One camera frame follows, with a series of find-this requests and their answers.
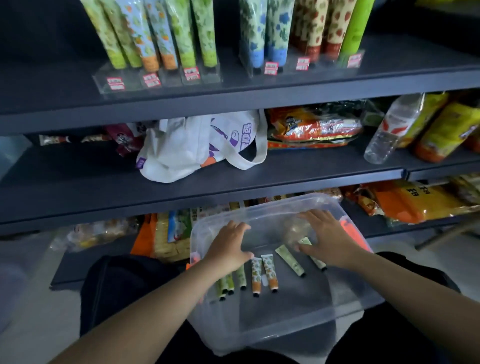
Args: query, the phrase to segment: hand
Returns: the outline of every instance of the hand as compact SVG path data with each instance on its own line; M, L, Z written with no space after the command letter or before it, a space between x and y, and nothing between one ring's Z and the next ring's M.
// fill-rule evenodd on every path
M218 269L219 279L240 268L254 257L253 253L241 251L241 242L245 231L250 230L250 225L241 222L236 224L230 221L222 227L213 240L204 261Z
M329 211L310 210L300 213L298 217L310 223L317 234L318 244L297 244L297 251L320 259L327 265L345 269L351 267L358 254L365 252Z

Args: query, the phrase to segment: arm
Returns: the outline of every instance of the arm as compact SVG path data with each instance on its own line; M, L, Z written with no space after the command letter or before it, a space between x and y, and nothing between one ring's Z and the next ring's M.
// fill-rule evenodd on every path
M51 364L155 363L197 302L221 277L250 260L240 250L250 227L231 221L205 259L80 338Z
M361 249L329 212L312 210L300 217L310 222L319 244L297 245L297 250L360 274L455 359L480 362L480 303Z

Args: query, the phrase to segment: person's left hand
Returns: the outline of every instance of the person's left hand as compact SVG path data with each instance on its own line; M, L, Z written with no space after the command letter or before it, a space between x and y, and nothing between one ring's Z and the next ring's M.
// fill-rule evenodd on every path
M237 270L254 257L253 253L240 249L243 235L250 229L251 227L244 222L236 224L230 221L213 240L204 261L218 270L219 278Z

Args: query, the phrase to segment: clear plastic bin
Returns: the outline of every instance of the clear plastic bin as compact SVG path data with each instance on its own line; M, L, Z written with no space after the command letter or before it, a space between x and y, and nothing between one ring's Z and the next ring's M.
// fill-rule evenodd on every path
M242 349L265 339L280 337L364 310L383 302L383 298L355 273L329 267L322 272L306 255L290 252L305 269L300 278L275 253L286 243L286 226L296 214L310 209L328 210L347 225L350 233L368 244L347 216L340 204L325 194L307 194L249 208L221 213L197 222L192 231L192 256L205 257L208 248L220 229L230 220L244 221L252 229L245 233L242 250L256 257L273 254L279 289L272 294L262 287L259 298L252 294L252 266L245 264L247 290L235 290L226 301L220 302L215 288L211 288L189 317L189 321L202 341L217 355ZM308 237L317 243L315 233L309 228Z

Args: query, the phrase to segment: white floor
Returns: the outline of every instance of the white floor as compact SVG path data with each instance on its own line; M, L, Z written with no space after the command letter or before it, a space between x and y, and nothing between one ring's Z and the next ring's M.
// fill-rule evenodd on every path
M393 251L424 266L446 272L458 284L462 292L480 301L480 241L459 237L434 250L417 252L413 246L431 236L430 231L401 234L370 241L375 251ZM6 244L0 242L0 257L5 258ZM71 291L52 292L49 284L60 263L62 254L48 249L48 243L38 242L37 263L23 262L30 269L26 288L11 316L9 324L0 336L0 363L43 364L78 338L80 326L80 299ZM346 316L336 321L336 340L358 320L362 313ZM275 342L271 349L283 352L301 364L323 363L335 341L318 350L311 348L287 348Z

